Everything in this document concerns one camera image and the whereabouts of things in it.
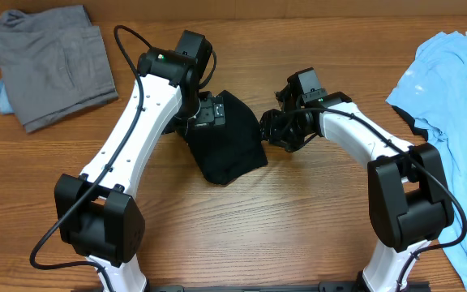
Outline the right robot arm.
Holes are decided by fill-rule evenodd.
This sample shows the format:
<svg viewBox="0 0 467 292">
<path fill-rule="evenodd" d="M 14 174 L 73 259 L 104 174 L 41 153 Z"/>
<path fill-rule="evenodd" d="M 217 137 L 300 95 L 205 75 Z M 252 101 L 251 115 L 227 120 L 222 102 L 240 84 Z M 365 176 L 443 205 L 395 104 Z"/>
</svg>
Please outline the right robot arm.
<svg viewBox="0 0 467 292">
<path fill-rule="evenodd" d="M 430 144 L 413 145 L 372 122 L 343 92 L 327 93 L 315 70 L 287 79 L 280 107 L 260 119 L 263 140 L 296 152 L 316 136 L 366 167 L 369 217 L 378 242 L 353 281 L 323 281 L 321 291 L 429 291 L 408 276 L 421 252 L 453 223 L 443 164 Z"/>
</svg>

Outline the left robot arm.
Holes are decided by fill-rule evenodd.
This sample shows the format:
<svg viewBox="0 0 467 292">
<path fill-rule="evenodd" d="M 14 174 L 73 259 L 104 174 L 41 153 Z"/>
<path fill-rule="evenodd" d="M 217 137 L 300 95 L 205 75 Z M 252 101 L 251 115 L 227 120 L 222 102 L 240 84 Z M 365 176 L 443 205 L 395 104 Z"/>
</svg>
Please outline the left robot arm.
<svg viewBox="0 0 467 292">
<path fill-rule="evenodd" d="M 145 291 L 136 253 L 145 220 L 135 202 L 139 180 L 163 134 L 225 125 L 221 97 L 203 90 L 216 54 L 205 36 L 184 31 L 174 50 L 139 57 L 131 98 L 97 155 L 79 176 L 54 188 L 62 240 L 95 268 L 102 291 Z"/>
</svg>

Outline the black t-shirt with logo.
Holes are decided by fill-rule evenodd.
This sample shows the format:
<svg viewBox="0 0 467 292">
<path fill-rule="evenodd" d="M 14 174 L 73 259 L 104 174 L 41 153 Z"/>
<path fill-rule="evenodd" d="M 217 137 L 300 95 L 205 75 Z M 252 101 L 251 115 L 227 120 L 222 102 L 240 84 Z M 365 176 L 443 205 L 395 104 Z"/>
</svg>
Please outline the black t-shirt with logo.
<svg viewBox="0 0 467 292">
<path fill-rule="evenodd" d="M 223 127 L 191 128 L 190 122 L 173 118 L 164 133 L 178 133 L 189 147 L 203 177 L 227 185 L 268 164 L 261 143 L 259 122 L 252 110 L 224 90 L 226 123 Z"/>
</svg>

